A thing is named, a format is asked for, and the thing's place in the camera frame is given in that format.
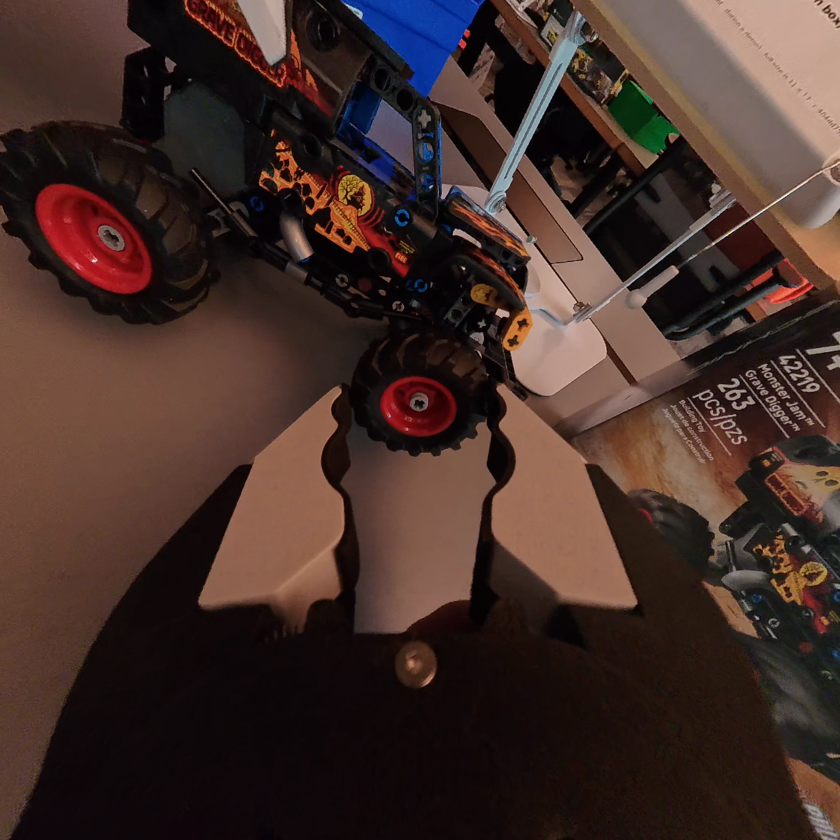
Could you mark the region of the white tethered stylus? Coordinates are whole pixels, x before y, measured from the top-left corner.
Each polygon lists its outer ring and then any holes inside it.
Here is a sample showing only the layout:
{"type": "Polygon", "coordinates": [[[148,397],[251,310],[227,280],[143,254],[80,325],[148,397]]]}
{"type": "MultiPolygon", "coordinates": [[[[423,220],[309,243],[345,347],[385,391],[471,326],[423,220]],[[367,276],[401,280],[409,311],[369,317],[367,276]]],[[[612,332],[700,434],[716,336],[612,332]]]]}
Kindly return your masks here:
{"type": "MultiPolygon", "coordinates": [[[[686,266],[688,266],[688,264],[694,259],[701,255],[704,255],[709,250],[717,247],[725,239],[738,232],[741,228],[745,227],[747,224],[750,224],[754,220],[766,214],[769,210],[771,210],[771,208],[780,205],[789,197],[798,193],[801,189],[810,185],[817,179],[827,178],[831,182],[838,182],[838,175],[834,174],[834,172],[838,170],[838,165],[838,159],[835,159],[825,164],[824,167],[822,167],[818,172],[809,175],[803,181],[796,184],[794,187],[792,187],[779,197],[775,198],[772,202],[762,206],[759,211],[745,217],[740,222],[725,230],[722,234],[712,238],[707,245],[701,246],[697,251],[695,251],[688,257],[679,259],[674,265],[668,265],[667,267],[663,268],[663,270],[657,273],[656,276],[651,276],[641,287],[635,290],[630,290],[625,303],[626,307],[629,309],[641,308],[654,293],[660,291],[662,288],[668,285],[670,281],[677,278],[680,271],[686,266]]],[[[645,270],[649,271],[655,267],[658,267],[660,264],[663,264],[665,262],[665,258],[668,256],[672,256],[674,253],[676,253],[680,245],[688,243],[695,235],[698,235],[699,233],[706,230],[706,228],[709,226],[709,224],[711,224],[711,222],[715,221],[717,218],[723,215],[724,212],[733,207],[734,204],[734,196],[728,192],[723,198],[717,200],[717,203],[710,209],[710,211],[706,213],[696,223],[693,223],[693,225],[691,225],[688,228],[688,230],[684,234],[682,234],[674,243],[669,245],[662,253],[657,255],[655,259],[647,263],[644,267],[645,270]]]]}

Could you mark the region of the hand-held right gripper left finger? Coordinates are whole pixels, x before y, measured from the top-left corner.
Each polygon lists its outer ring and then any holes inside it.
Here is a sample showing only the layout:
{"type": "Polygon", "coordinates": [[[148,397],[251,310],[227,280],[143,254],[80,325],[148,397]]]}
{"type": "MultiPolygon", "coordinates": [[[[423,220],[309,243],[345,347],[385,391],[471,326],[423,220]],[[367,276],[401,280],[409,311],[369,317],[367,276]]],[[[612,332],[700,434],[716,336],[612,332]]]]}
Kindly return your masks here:
{"type": "Polygon", "coordinates": [[[198,596],[204,611],[265,606],[293,633],[326,612],[353,630],[352,420],[349,387],[334,387],[255,457],[198,596]]]}

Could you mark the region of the green bin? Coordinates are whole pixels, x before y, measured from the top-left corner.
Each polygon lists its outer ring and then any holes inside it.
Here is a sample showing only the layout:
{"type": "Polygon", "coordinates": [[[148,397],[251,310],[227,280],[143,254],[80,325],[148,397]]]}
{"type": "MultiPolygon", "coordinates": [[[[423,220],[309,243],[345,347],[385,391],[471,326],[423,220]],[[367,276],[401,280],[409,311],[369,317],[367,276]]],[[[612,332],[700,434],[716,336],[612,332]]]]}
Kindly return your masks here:
{"type": "Polygon", "coordinates": [[[671,135],[679,136],[674,124],[631,77],[623,80],[607,111],[631,140],[651,153],[661,154],[671,135]]]}

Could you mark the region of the toy brick monster truck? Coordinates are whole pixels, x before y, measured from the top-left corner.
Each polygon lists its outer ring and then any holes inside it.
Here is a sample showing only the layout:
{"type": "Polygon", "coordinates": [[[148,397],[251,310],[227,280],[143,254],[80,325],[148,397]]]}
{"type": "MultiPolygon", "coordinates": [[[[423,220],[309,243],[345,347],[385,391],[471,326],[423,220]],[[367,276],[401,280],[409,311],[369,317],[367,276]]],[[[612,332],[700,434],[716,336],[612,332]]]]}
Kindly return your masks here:
{"type": "Polygon", "coordinates": [[[214,239],[387,321],[349,386],[358,425],[411,456],[476,436],[532,328],[522,240],[443,187],[439,111],[342,2],[286,2],[266,62],[237,2],[128,2],[118,127],[2,134],[3,228],[69,296],[129,324],[194,311],[214,239]]]}

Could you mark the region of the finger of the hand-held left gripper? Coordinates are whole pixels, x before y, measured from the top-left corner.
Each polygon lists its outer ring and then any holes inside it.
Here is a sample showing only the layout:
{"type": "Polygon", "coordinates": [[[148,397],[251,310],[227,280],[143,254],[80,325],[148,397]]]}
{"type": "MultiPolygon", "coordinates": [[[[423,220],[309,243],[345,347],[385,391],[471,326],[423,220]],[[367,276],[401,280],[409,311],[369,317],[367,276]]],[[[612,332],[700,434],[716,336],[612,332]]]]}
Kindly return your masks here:
{"type": "Polygon", "coordinates": [[[266,62],[277,65],[288,52],[285,1],[237,1],[266,62]]]}

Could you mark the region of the toy set cardboard box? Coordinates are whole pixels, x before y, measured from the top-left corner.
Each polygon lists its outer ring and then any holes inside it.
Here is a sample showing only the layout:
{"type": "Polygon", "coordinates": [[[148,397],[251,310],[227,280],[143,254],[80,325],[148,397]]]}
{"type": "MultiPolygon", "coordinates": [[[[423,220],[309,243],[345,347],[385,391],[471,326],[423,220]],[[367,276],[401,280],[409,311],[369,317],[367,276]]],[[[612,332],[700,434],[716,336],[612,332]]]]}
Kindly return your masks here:
{"type": "Polygon", "coordinates": [[[817,838],[838,838],[838,325],[837,299],[795,303],[571,438],[699,573],[817,838]]]}

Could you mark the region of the blue plastic bin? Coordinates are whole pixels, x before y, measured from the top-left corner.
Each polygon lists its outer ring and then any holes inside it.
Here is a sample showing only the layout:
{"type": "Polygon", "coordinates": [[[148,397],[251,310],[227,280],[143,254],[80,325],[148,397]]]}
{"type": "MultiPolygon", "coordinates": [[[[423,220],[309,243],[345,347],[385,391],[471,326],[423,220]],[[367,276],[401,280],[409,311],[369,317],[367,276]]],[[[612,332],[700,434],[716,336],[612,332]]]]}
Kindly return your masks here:
{"type": "Polygon", "coordinates": [[[477,1],[348,1],[362,20],[413,70],[412,84],[429,95],[475,18],[477,1]]]}

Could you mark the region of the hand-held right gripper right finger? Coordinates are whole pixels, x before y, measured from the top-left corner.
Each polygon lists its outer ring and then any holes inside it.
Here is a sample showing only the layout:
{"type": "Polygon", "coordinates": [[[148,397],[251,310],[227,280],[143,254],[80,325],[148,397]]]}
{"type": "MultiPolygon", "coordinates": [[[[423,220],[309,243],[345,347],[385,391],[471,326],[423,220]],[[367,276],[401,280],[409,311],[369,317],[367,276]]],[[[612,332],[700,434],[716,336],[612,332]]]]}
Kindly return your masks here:
{"type": "Polygon", "coordinates": [[[469,617],[512,604],[534,634],[573,607],[630,613],[637,597],[584,459],[507,387],[488,403],[486,466],[469,617]]]}

